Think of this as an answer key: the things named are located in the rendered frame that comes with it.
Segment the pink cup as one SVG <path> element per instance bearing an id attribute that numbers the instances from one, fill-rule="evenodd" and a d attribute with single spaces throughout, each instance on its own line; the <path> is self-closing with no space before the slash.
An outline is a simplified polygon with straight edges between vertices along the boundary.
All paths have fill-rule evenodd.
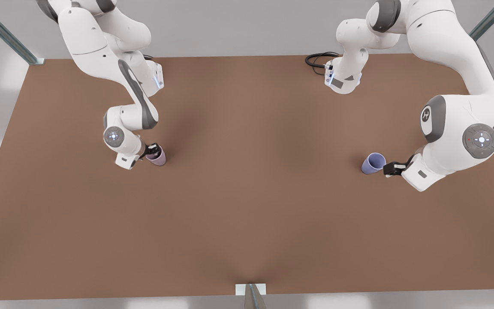
<path id="1" fill-rule="evenodd" d="M 156 166 L 166 164 L 166 154 L 157 143 L 146 147 L 145 158 Z"/>

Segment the purple cup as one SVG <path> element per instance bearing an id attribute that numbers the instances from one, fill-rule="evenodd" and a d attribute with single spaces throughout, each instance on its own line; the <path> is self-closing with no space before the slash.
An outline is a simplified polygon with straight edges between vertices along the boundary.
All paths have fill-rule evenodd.
<path id="1" fill-rule="evenodd" d="M 385 165 L 385 157 L 380 153 L 373 152 L 363 161 L 361 170 L 364 174 L 369 175 L 381 171 Z"/>

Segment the silver frame post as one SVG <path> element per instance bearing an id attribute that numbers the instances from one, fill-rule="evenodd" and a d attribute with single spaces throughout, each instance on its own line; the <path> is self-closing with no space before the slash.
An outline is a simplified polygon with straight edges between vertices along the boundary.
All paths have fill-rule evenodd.
<path id="1" fill-rule="evenodd" d="M 16 36 L 0 22 L 0 39 L 29 65 L 43 65 L 44 58 L 36 57 Z"/>
<path id="2" fill-rule="evenodd" d="M 235 295 L 244 297 L 244 309 L 267 309 L 263 295 L 266 283 L 235 284 Z"/>
<path id="3" fill-rule="evenodd" d="M 478 41 L 494 25 L 494 7 L 470 31 L 469 36 Z"/>

